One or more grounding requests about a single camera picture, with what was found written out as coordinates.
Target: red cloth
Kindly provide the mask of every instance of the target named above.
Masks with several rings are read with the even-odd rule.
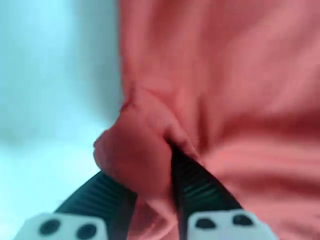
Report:
[[[320,239],[320,1],[121,0],[125,102],[95,143],[139,194],[130,240],[176,240],[171,150],[282,240]]]

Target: blurry background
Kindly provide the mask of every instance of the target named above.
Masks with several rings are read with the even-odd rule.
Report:
[[[0,239],[98,172],[121,105],[115,0],[0,0]]]

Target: white wall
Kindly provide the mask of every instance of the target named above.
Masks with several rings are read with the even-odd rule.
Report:
[[[98,171],[121,104],[114,0],[0,0],[0,239]]]

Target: red fabric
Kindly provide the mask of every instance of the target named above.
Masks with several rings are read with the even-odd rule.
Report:
[[[125,102],[95,143],[139,194],[130,240],[176,240],[171,150],[282,240],[320,239],[320,1],[121,0]]]

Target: white plastic piece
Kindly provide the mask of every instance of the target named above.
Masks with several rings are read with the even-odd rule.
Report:
[[[58,229],[52,234],[41,234],[41,227],[50,220],[60,222]],[[79,238],[79,229],[94,225],[96,232],[89,238]],[[104,221],[98,217],[64,213],[44,213],[25,221],[13,240],[108,240],[108,232]]]
[[[252,225],[236,225],[234,216],[245,215]],[[196,227],[198,220],[209,219],[214,228]],[[229,211],[204,211],[192,214],[188,219],[187,240],[278,240],[268,225],[252,213],[242,209]]]

